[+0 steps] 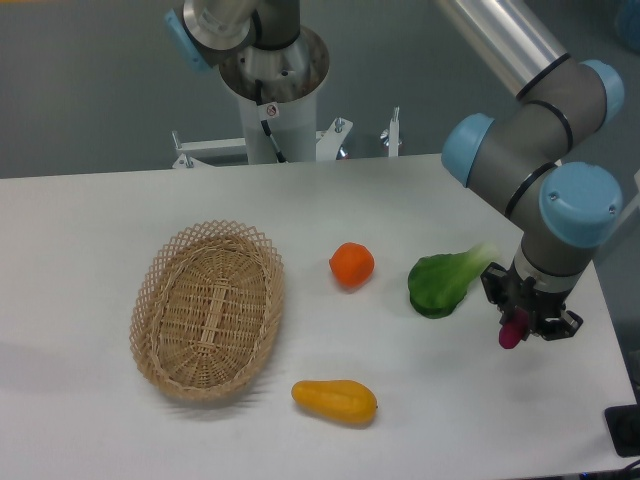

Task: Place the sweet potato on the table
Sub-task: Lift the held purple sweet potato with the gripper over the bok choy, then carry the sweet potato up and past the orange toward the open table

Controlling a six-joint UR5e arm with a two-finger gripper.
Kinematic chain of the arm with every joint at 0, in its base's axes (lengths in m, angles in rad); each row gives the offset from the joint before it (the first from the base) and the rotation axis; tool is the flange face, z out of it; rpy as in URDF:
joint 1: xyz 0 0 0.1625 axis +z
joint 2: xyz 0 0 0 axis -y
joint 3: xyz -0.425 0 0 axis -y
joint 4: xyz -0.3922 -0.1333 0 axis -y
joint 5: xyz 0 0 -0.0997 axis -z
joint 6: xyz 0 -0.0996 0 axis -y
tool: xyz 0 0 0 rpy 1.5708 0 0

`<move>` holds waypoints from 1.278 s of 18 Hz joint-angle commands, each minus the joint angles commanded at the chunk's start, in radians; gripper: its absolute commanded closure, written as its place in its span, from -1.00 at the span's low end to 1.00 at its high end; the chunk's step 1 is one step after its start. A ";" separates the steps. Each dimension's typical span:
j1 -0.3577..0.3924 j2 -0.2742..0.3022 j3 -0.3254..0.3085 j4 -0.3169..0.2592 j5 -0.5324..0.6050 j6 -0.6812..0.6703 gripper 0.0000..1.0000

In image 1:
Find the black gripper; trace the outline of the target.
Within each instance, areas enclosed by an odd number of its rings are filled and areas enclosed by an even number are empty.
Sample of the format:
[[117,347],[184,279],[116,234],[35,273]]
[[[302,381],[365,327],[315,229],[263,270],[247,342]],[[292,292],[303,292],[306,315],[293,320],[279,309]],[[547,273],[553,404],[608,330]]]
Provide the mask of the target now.
[[520,314],[528,319],[529,330],[539,330],[546,341],[573,337],[583,319],[566,310],[570,290],[547,292],[542,283],[531,276],[522,279],[515,265],[506,270],[492,262],[480,276],[488,301],[501,313],[502,330],[519,330]]

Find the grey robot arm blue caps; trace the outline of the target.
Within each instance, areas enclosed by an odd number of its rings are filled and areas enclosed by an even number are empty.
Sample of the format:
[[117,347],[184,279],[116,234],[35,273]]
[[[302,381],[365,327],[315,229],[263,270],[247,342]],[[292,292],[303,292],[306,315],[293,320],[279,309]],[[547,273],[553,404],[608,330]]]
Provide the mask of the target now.
[[[568,295],[611,235],[621,189],[606,170],[564,157],[619,112],[623,82],[609,65],[575,61],[521,1],[443,1],[441,11],[519,101],[505,122],[462,120],[441,153],[447,171],[518,226],[509,267],[479,277],[501,314],[500,345],[572,337]],[[316,93],[329,55],[296,1],[185,1],[164,17],[194,69],[217,69],[236,96],[253,164],[335,160],[348,128],[316,132]]]

